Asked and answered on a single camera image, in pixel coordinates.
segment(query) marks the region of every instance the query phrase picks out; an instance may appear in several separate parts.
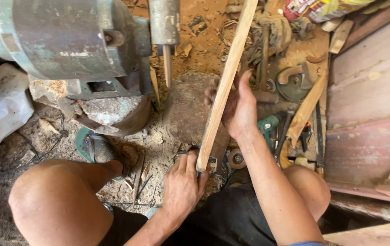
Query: cutting disc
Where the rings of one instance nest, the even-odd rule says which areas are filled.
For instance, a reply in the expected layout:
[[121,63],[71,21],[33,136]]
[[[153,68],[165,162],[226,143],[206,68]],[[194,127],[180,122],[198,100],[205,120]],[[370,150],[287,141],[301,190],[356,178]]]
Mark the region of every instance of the cutting disc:
[[234,169],[242,169],[247,165],[240,149],[234,149],[228,154],[228,163]]

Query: black shorts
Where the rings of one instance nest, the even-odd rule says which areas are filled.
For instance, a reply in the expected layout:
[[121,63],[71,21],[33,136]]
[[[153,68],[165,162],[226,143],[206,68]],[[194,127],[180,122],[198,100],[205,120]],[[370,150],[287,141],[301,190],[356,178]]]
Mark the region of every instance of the black shorts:
[[[147,221],[113,207],[114,221],[98,246],[121,246]],[[277,245],[251,184],[212,194],[162,245]]]

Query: hand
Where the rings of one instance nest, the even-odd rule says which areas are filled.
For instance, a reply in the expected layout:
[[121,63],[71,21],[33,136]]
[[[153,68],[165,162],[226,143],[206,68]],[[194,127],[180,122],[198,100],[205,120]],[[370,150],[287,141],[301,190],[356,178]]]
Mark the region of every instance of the hand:
[[[245,134],[257,131],[256,98],[249,86],[251,71],[246,71],[240,80],[236,76],[234,85],[236,90],[231,90],[222,114],[222,123],[228,134],[234,139],[241,138]],[[216,95],[216,88],[220,78],[216,76],[210,81],[210,88],[205,90],[204,104],[211,106]]]
[[209,180],[210,166],[197,177],[197,158],[198,151],[178,155],[172,169],[165,176],[165,194],[161,208],[178,226],[195,208]]

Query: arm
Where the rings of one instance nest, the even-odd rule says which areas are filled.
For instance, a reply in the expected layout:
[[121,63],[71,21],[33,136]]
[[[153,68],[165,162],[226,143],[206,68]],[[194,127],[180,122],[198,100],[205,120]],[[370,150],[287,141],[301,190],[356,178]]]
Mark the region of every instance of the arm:
[[175,232],[203,196],[209,170],[196,175],[197,151],[178,155],[165,177],[163,205],[125,246],[158,246]]
[[[323,242],[318,226],[299,194],[275,163],[265,139],[257,129],[256,99],[248,85],[251,72],[236,80],[222,121],[236,139],[247,163],[263,214],[278,245]],[[212,88],[206,95],[212,99]]]

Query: green power drill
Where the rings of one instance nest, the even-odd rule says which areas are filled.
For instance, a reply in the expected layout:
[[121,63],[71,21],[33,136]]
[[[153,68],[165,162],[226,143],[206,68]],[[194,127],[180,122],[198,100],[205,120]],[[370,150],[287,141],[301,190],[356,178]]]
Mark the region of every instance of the green power drill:
[[263,134],[263,137],[265,138],[266,144],[268,145],[269,149],[271,149],[271,145],[269,143],[269,135],[271,134],[272,130],[274,130],[279,125],[279,122],[286,118],[286,116],[286,111],[280,111],[262,120],[257,121],[257,127],[259,128],[259,131]]

